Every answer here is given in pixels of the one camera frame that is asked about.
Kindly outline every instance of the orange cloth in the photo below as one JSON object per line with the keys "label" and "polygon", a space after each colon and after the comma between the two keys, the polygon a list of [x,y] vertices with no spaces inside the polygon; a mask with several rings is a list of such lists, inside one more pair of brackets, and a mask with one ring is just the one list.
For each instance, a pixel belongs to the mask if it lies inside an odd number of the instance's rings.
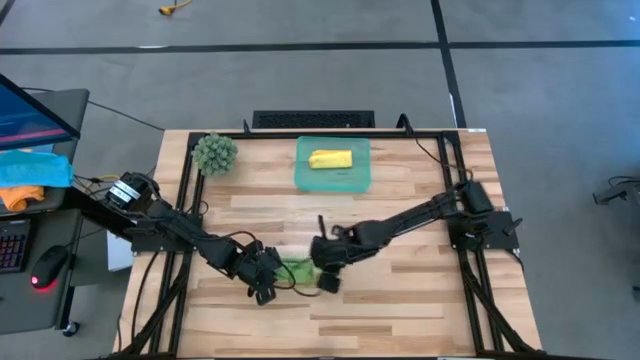
{"label": "orange cloth", "polygon": [[0,197],[9,211],[22,211],[27,208],[27,199],[44,200],[42,186],[16,186],[0,189]]}

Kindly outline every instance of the keyboard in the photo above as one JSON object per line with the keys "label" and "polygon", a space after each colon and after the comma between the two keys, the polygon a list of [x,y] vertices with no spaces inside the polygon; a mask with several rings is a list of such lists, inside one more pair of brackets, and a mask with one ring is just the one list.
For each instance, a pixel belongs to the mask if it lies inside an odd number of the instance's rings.
{"label": "keyboard", "polygon": [[30,248],[31,221],[0,221],[0,273],[24,271]]}

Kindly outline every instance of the yellow sponge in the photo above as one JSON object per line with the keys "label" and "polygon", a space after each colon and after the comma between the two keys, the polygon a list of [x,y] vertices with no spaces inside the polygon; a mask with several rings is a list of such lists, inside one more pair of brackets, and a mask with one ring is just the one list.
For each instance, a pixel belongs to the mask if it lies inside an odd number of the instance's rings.
{"label": "yellow sponge", "polygon": [[312,169],[337,169],[353,166],[351,150],[316,150],[311,153],[309,166]]}

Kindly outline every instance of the blue cloth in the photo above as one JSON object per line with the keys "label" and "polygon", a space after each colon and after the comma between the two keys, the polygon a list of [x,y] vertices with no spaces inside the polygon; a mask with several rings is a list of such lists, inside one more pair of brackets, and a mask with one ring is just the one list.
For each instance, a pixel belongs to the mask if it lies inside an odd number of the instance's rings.
{"label": "blue cloth", "polygon": [[70,187],[73,166],[66,156],[18,150],[0,153],[0,188],[38,185]]}

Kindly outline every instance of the teal plastic container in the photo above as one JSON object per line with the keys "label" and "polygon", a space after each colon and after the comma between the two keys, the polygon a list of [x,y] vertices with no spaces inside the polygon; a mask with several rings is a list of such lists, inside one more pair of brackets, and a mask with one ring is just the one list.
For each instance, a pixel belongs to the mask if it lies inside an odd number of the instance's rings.
{"label": "teal plastic container", "polygon": [[[315,150],[351,150],[353,166],[345,169],[311,169]],[[296,149],[294,182],[304,191],[363,193],[371,185],[371,146],[368,139],[301,136]]]}

